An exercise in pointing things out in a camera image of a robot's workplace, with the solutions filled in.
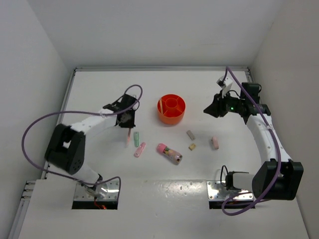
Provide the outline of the cream pen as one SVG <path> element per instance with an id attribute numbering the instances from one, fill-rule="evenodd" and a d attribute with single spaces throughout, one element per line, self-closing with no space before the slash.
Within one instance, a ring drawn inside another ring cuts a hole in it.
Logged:
<path id="1" fill-rule="evenodd" d="M 163 115 L 163 106 L 162 106 L 162 98 L 159 100 L 159 105 L 160 105 L 160 113 Z"/>

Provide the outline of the pink correction tape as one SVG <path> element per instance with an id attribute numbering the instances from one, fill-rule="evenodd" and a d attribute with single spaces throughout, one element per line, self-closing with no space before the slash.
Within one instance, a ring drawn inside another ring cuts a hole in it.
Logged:
<path id="1" fill-rule="evenodd" d="M 142 142 L 138 148 L 136 149 L 135 153 L 134 153 L 134 157 L 138 158 L 140 157 L 140 155 L 142 154 L 144 148 L 146 146 L 146 143 L 145 142 Z"/>

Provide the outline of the pale pink eraser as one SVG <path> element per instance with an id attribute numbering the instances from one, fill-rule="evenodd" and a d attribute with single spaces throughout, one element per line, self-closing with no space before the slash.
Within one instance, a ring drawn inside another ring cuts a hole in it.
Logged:
<path id="1" fill-rule="evenodd" d="M 219 149 L 219 142 L 218 142 L 217 137 L 213 136 L 211 141 L 212 141 L 212 146 L 213 146 L 214 150 L 218 150 Z"/>

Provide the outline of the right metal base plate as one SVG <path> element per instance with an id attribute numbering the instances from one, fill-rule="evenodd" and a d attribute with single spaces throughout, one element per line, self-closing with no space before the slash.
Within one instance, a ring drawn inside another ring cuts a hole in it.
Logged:
<path id="1" fill-rule="evenodd" d="M 208 200 L 210 202 L 223 202 L 229 197 L 232 201 L 253 201 L 254 196 L 247 190 L 226 190 L 220 181 L 206 181 Z"/>

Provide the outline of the metal base plate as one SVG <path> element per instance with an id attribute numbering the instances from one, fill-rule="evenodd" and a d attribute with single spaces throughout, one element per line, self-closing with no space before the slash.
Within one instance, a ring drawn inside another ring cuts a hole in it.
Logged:
<path id="1" fill-rule="evenodd" d="M 119 180 L 112 180 L 107 183 L 98 185 L 95 190 L 76 184 L 74 192 L 74 201 L 116 201 L 120 192 Z"/>
<path id="2" fill-rule="evenodd" d="M 208 200 L 210 202 L 223 202 L 229 197 L 232 201 L 253 201 L 254 196 L 247 190 L 226 190 L 220 181 L 206 181 Z"/>

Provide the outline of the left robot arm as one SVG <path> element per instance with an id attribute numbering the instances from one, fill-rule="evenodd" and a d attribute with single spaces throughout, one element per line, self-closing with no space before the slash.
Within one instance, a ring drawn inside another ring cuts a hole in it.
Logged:
<path id="1" fill-rule="evenodd" d="M 103 106 L 96 115 L 71 125 L 58 124 L 44 155 L 46 161 L 74 175 L 88 194 L 102 199 L 107 194 L 107 184 L 97 185 L 103 177 L 85 163 L 86 142 L 114 126 L 134 128 L 134 105 L 137 103 L 135 97 L 123 94 L 115 102 Z"/>

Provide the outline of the pink capped clear tube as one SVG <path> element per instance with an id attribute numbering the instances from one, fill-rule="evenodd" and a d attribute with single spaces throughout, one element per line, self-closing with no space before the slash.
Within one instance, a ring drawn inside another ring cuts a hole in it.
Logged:
<path id="1" fill-rule="evenodd" d="M 175 165 L 180 164 L 183 158 L 183 156 L 179 152 L 169 148 L 163 143 L 157 145 L 157 152 L 163 154 Z"/>

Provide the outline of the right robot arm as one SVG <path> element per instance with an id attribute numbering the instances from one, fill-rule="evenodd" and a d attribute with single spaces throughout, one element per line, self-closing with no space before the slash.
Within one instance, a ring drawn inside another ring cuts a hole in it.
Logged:
<path id="1" fill-rule="evenodd" d="M 264 195 L 265 200 L 293 200 L 297 194 L 304 172 L 300 162 L 294 162 L 284 150 L 273 128 L 271 112 L 266 104 L 260 103 L 261 85 L 242 83 L 239 97 L 230 95 L 232 82 L 217 82 L 221 91 L 214 96 L 213 102 L 204 113 L 215 118 L 227 113 L 236 113 L 243 118 L 257 145 L 261 168 L 256 174 L 231 171 L 227 173 L 227 190 L 247 190 L 258 198 L 276 181 Z"/>

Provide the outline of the green correction tape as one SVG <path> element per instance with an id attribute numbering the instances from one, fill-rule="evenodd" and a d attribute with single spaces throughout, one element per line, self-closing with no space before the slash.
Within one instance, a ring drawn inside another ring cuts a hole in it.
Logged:
<path id="1" fill-rule="evenodd" d="M 140 134 L 138 131 L 134 132 L 134 145 L 135 145 L 135 147 L 140 146 Z"/>

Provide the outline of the orange round desk organizer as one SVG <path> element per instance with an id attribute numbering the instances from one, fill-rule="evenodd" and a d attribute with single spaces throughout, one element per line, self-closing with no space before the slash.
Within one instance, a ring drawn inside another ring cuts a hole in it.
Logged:
<path id="1" fill-rule="evenodd" d="M 160 113 L 160 103 L 157 103 L 158 118 L 164 124 L 176 125 L 184 116 L 186 104 L 182 97 L 175 94 L 167 94 L 161 97 L 163 115 Z"/>

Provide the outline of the small yellow eraser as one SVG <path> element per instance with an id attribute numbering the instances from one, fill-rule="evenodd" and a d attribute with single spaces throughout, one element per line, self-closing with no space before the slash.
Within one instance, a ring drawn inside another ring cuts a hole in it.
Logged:
<path id="1" fill-rule="evenodd" d="M 193 151 L 196 148 L 196 145 L 194 143 L 192 143 L 189 147 L 188 147 L 191 151 Z"/>

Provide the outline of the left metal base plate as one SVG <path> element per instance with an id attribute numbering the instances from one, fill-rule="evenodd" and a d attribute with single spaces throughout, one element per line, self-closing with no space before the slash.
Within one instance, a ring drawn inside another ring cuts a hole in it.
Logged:
<path id="1" fill-rule="evenodd" d="M 98 185 L 95 190 L 76 184 L 74 192 L 74 201 L 116 201 L 120 192 L 119 180 L 112 180 L 107 183 Z"/>

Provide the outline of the grey eraser block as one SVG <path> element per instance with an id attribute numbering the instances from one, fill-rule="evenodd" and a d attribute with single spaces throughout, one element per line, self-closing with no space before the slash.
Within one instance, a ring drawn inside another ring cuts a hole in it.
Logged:
<path id="1" fill-rule="evenodd" d="M 189 136 L 189 138 L 190 138 L 191 140 L 195 140 L 195 136 L 194 136 L 194 134 L 193 134 L 190 130 L 188 130 L 188 131 L 186 132 L 186 134 Z"/>

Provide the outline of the orange highlighter pen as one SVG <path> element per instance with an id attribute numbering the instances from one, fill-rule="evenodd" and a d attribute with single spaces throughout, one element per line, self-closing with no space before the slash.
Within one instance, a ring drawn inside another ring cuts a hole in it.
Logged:
<path id="1" fill-rule="evenodd" d="M 130 144 L 130 138 L 131 138 L 131 128 L 128 129 L 128 135 L 127 135 L 127 140 L 125 144 L 125 148 L 127 148 Z"/>

